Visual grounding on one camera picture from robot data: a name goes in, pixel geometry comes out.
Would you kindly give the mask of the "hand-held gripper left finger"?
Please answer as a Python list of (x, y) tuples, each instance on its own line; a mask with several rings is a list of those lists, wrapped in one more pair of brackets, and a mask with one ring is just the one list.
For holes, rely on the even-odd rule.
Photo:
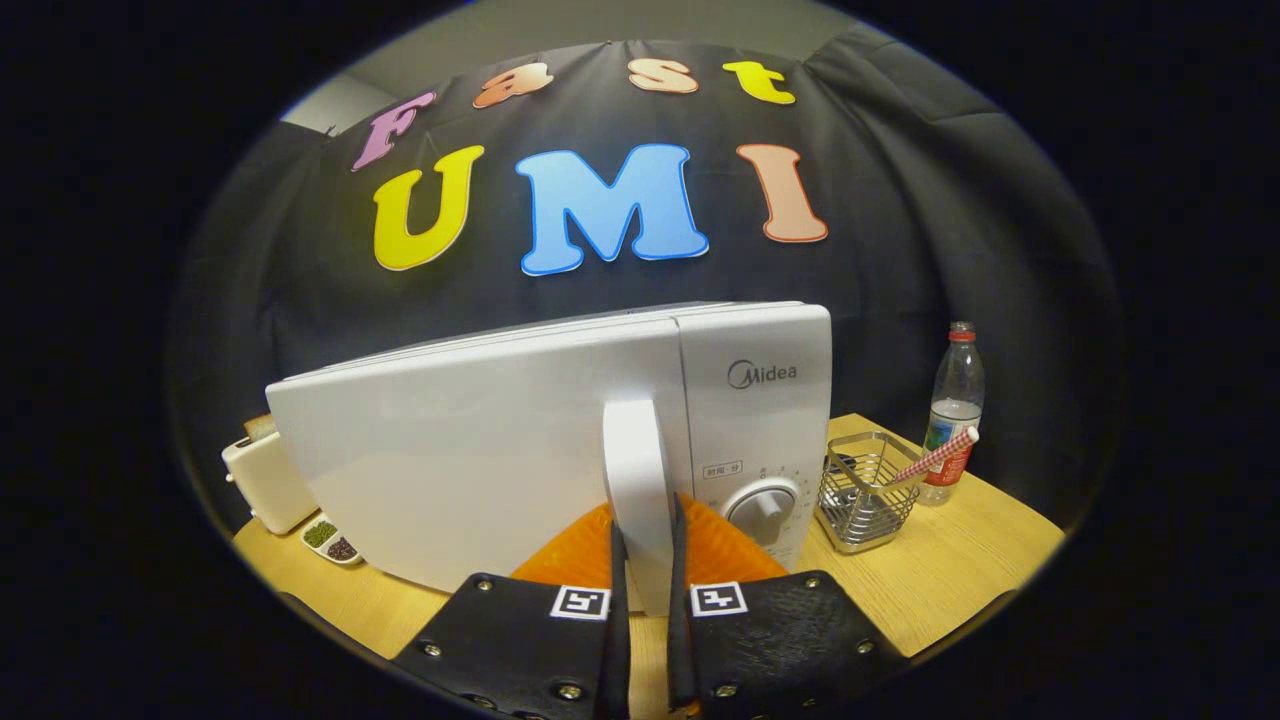
[(392, 660), (398, 674), (508, 719), (626, 719), (626, 550), (608, 503), (509, 575), (476, 571)]

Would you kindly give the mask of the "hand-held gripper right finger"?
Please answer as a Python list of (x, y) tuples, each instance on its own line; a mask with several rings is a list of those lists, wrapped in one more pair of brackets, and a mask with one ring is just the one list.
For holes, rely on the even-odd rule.
[(675, 497), (669, 706), (695, 719), (850, 719), (908, 659), (827, 571), (786, 571)]

